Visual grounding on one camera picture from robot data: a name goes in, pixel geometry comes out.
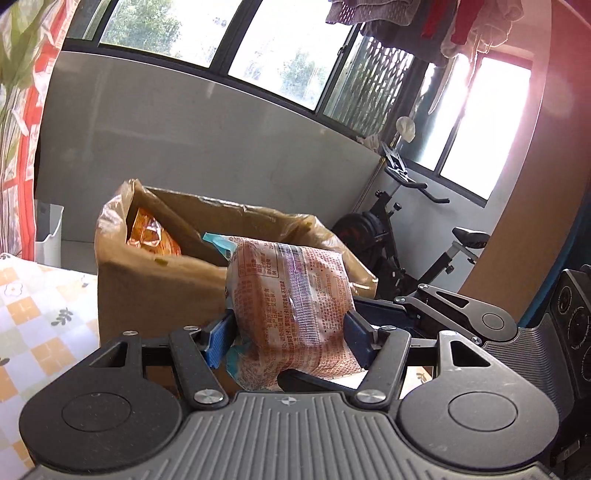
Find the exercise bike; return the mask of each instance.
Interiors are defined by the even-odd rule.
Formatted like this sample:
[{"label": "exercise bike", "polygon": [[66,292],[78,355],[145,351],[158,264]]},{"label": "exercise bike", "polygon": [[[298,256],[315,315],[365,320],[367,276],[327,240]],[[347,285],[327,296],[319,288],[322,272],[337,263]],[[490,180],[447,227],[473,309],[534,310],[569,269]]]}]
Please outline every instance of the exercise bike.
[{"label": "exercise bike", "polygon": [[417,289],[419,284],[431,284],[435,278],[445,271],[450,274],[454,270],[453,258],[462,252],[468,261],[476,264],[479,257],[471,250],[482,250],[490,240],[485,232],[476,232],[466,228],[455,227],[452,234],[457,241],[441,254],[435,263],[416,280],[401,266],[398,258],[396,241],[390,217],[402,206],[396,202],[391,210],[388,203],[400,187],[414,189],[421,192],[433,203],[449,203],[449,199],[435,198],[427,191],[426,183],[419,183],[408,176],[408,170],[403,160],[387,145],[381,145],[384,158],[384,172],[395,181],[392,193],[378,190],[375,193],[377,201],[369,211],[350,213],[336,222],[332,231],[353,252],[353,254],[379,279],[378,299],[393,301],[395,297],[409,295]]}]

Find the window frame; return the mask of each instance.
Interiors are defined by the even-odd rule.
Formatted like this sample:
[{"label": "window frame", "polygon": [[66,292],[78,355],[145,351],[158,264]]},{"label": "window frame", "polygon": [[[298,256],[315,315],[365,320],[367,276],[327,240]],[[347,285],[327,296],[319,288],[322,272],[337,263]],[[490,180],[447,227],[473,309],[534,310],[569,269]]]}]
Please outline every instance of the window frame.
[{"label": "window frame", "polygon": [[482,65],[482,60],[485,58],[499,60],[504,63],[510,63],[510,64],[525,68],[530,71],[533,68],[533,61],[532,60],[525,59],[523,57],[518,57],[513,54],[504,53],[504,52],[495,51],[495,50],[491,50],[489,53],[486,53],[486,54],[479,54],[476,58],[476,65],[474,68],[474,74],[472,75],[472,78],[471,78],[470,83],[468,85],[467,94],[466,94],[466,97],[464,98],[462,108],[460,109],[460,113],[457,116],[456,122],[454,123],[452,130],[450,131],[450,134],[447,137],[446,144],[443,147],[443,150],[441,151],[441,155],[439,156],[439,160],[437,160],[437,165],[435,166],[435,169],[431,170],[430,168],[424,167],[420,163],[415,162],[412,158],[403,157],[403,160],[406,163],[406,166],[408,168],[410,168],[411,170],[413,170],[417,173],[420,173],[421,175],[423,175],[424,177],[427,177],[430,180],[440,183],[444,187],[446,187],[450,190],[453,190],[454,192],[462,195],[463,197],[467,198],[471,202],[476,203],[478,206],[483,207],[483,208],[488,203],[488,199],[481,197],[480,195],[474,193],[473,191],[457,184],[453,180],[449,180],[449,179],[445,178],[444,176],[441,175],[441,172],[443,171],[443,167],[445,166],[445,163],[446,163],[446,161],[449,157],[449,154],[452,150],[453,144],[456,140],[460,126],[462,124],[462,120],[463,120],[464,116],[466,115],[466,105],[468,102],[468,98],[469,98],[470,93],[472,91],[472,86],[474,84],[474,80],[476,79],[476,75],[478,74],[478,71],[480,70],[480,66]]},{"label": "window frame", "polygon": [[349,34],[347,35],[343,46],[338,51],[335,63],[333,64],[316,108],[313,110],[297,102],[293,102],[281,95],[270,92],[269,90],[265,90],[262,87],[228,75],[230,66],[232,65],[232,62],[234,61],[234,58],[238,52],[238,48],[240,47],[240,44],[244,39],[244,36],[246,35],[246,32],[248,31],[248,28],[250,27],[251,22],[263,1],[264,0],[242,0],[236,9],[236,12],[234,13],[232,20],[230,20],[230,23],[226,28],[226,32],[222,37],[222,40],[215,52],[215,55],[213,56],[209,67],[203,67],[181,59],[149,52],[146,50],[137,50],[135,48],[122,47],[101,42],[100,39],[105,32],[107,24],[113,15],[119,0],[109,1],[108,6],[103,13],[91,40],[66,37],[62,50],[133,60],[187,73],[206,80],[211,80],[213,82],[241,90],[250,95],[257,96],[263,100],[267,100],[269,102],[275,103],[276,105],[292,110],[295,113],[299,113],[308,119],[320,123],[324,127],[335,130],[336,132],[356,141],[357,137],[359,137],[357,132],[350,129],[346,125],[333,120],[329,116],[324,115],[323,109],[326,107],[326,104],[330,99],[330,94],[335,88],[339,75],[345,66],[347,57],[353,49],[355,39],[361,30],[360,24],[352,26],[349,30]]},{"label": "window frame", "polygon": [[[309,109],[297,102],[293,102],[279,94],[273,93],[269,90],[265,90],[262,87],[246,82],[244,80],[237,79],[228,74],[232,62],[236,57],[238,49],[251,26],[252,20],[254,19],[259,7],[265,0],[242,0],[232,19],[230,20],[228,27],[222,37],[220,44],[217,47],[215,55],[213,56],[212,62],[209,67],[199,66],[197,64],[187,62],[174,57],[157,54],[145,50],[138,50],[135,48],[122,47],[117,45],[111,45],[108,43],[102,43],[100,39],[103,37],[105,29],[111,16],[113,15],[115,8],[120,0],[110,0],[101,16],[96,31],[93,34],[91,40],[84,40],[81,38],[70,38],[66,37],[62,47],[63,51],[72,51],[78,53],[89,53],[95,55],[109,56],[114,58],[120,58],[125,60],[137,61],[140,63],[147,63],[158,67],[167,68],[170,70],[176,70],[178,72],[187,73],[205,80],[210,80],[216,83],[220,83],[231,88],[241,90],[250,95],[254,95],[263,100],[272,102],[276,105],[287,108],[295,113],[299,113],[306,118],[313,120],[320,125],[330,128],[351,140],[356,141],[358,137],[362,135],[346,125],[337,122],[323,112],[330,100],[330,96],[333,93],[339,75],[341,74],[349,55],[353,49],[355,40],[361,30],[361,24],[353,25],[349,30],[349,34],[345,39],[345,42],[339,49],[335,58],[335,63],[331,69],[329,77],[326,81],[324,89],[320,95],[318,103],[314,109]],[[99,10],[101,1],[97,3],[96,12]],[[76,15],[74,15],[72,27],[81,30],[80,25],[76,25]],[[498,51],[491,51],[486,55],[478,55],[477,63],[475,66],[474,75],[470,81],[468,87],[468,95],[464,99],[464,103],[458,115],[452,131],[448,137],[445,147],[441,153],[441,156],[437,162],[434,170],[430,170],[427,167],[415,162],[412,158],[404,158],[407,167],[428,179],[435,181],[444,187],[462,195],[473,203],[481,207],[485,207],[487,200],[480,197],[471,190],[443,177],[441,171],[447,161],[449,152],[452,149],[453,141],[456,138],[458,130],[460,128],[461,121],[465,115],[466,103],[472,88],[472,83],[482,63],[482,59],[485,57],[505,61],[512,63],[517,66],[532,69],[533,62],[531,60],[518,57],[508,53],[501,53]],[[400,93],[394,103],[391,105],[388,115],[385,119],[384,128],[380,132],[381,140],[387,144],[394,144],[398,139],[398,133],[396,131],[396,120],[405,115],[409,115],[414,106],[414,102],[421,90],[425,72],[429,66],[429,63],[414,57],[411,62],[407,74],[402,80]]]}]

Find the checkered fabric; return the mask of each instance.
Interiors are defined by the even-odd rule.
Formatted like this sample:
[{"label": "checkered fabric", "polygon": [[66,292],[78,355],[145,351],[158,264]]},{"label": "checkered fabric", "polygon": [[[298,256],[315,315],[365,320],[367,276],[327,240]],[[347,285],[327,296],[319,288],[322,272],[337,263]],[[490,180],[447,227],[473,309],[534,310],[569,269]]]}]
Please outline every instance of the checkered fabric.
[{"label": "checkered fabric", "polygon": [[0,480],[33,467],[21,410],[99,347],[97,315],[95,275],[0,255]]}]

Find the red patterned curtain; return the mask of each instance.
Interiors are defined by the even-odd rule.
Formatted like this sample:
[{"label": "red patterned curtain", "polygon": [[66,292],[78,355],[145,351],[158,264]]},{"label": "red patterned curtain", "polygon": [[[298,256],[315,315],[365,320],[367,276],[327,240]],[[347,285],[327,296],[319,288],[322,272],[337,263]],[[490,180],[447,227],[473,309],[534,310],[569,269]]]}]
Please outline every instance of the red patterned curtain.
[{"label": "red patterned curtain", "polygon": [[33,166],[49,79],[79,0],[20,0],[0,16],[0,252],[35,258]]}]

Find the plastic-wrapped food package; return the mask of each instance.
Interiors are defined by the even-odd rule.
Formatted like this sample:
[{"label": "plastic-wrapped food package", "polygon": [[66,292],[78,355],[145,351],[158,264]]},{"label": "plastic-wrapped food package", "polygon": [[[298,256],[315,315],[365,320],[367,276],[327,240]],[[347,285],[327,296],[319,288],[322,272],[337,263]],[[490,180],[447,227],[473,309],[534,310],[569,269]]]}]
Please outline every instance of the plastic-wrapped food package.
[{"label": "plastic-wrapped food package", "polygon": [[181,249],[170,234],[150,213],[138,209],[127,244],[157,255],[181,255]]},{"label": "plastic-wrapped food package", "polygon": [[206,234],[229,259],[228,306],[241,344],[226,367],[246,390],[277,389],[277,375],[295,368],[331,379],[361,369],[343,337],[343,317],[354,309],[338,252]]}]

